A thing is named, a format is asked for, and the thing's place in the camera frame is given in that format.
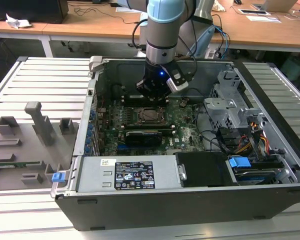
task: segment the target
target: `motherboard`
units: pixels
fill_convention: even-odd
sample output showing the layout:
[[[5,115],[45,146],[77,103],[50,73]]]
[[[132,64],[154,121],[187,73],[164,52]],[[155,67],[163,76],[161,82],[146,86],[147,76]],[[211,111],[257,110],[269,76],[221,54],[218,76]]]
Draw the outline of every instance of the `motherboard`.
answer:
[[[173,155],[204,151],[196,128],[198,104],[171,97],[162,106],[133,106],[113,100],[98,111],[102,156]]]

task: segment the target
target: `green circuit board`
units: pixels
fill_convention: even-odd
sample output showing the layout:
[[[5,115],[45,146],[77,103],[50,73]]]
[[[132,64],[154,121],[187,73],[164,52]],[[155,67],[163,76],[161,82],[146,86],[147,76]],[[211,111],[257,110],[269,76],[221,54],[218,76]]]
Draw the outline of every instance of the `green circuit board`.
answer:
[[[102,156],[138,156],[138,155],[173,155],[176,152],[204,151],[204,144],[200,141],[194,124],[196,115],[196,104],[185,104],[184,98],[170,98],[169,104],[164,107],[125,107],[118,101],[112,101],[105,105],[103,114],[99,114],[99,131],[103,138],[101,142]],[[173,134],[164,134],[159,147],[154,148],[127,148],[125,147],[125,134],[128,130],[122,128],[122,124],[129,126],[139,125],[139,112],[144,110],[144,118],[153,118],[146,113],[160,112],[162,118],[160,124],[167,126],[167,131],[171,124],[175,126]],[[147,131],[165,131],[164,129],[149,129]]]

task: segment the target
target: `white tissue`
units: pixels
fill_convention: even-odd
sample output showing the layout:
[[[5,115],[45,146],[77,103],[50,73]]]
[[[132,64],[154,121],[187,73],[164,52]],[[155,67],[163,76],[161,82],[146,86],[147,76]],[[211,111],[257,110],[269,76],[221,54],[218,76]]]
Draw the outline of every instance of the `white tissue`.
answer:
[[[18,28],[26,28],[26,27],[31,27],[32,25],[29,23],[28,20],[18,20],[18,19],[14,19],[13,17],[8,16],[8,14],[6,14],[6,20],[5,22],[7,24],[9,24],[10,27],[13,27],[15,29]]]

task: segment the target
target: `wooden desk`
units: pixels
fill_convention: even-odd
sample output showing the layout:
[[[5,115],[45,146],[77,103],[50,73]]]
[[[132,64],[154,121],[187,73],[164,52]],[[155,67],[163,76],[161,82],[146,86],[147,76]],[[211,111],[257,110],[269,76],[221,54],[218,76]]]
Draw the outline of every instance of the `wooden desk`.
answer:
[[[80,5],[78,2],[71,2],[72,5]],[[90,12],[75,13],[78,9],[89,9]],[[110,5],[96,6],[71,6],[62,24],[47,24],[43,29],[44,35],[81,36],[98,38],[131,39],[135,23],[140,21],[140,13],[116,12],[115,7]]]
[[[223,30],[230,35],[233,49],[254,49],[285,52],[300,52],[300,21],[290,20],[286,13],[274,13],[281,23],[250,21],[244,14],[237,14],[238,9],[254,9],[252,3],[263,3],[264,0],[242,0],[242,5],[233,4],[232,0],[219,0],[226,12],[212,12],[220,15]],[[299,10],[296,4],[293,9]],[[215,25],[220,26],[217,16],[213,17]],[[220,43],[220,34],[215,34],[212,43]]]
[[[15,29],[10,27],[5,21],[0,21],[0,33],[11,33],[11,34],[39,34],[42,35],[42,31],[47,26],[47,23],[43,22],[32,22],[32,27],[22,27]]]

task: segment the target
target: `laptop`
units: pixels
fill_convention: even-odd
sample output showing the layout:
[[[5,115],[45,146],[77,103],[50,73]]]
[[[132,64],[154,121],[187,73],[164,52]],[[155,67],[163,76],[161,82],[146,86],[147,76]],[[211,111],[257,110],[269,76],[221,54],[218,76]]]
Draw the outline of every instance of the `laptop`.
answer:
[[[257,10],[287,13],[298,0],[266,0],[264,4],[252,4]]]

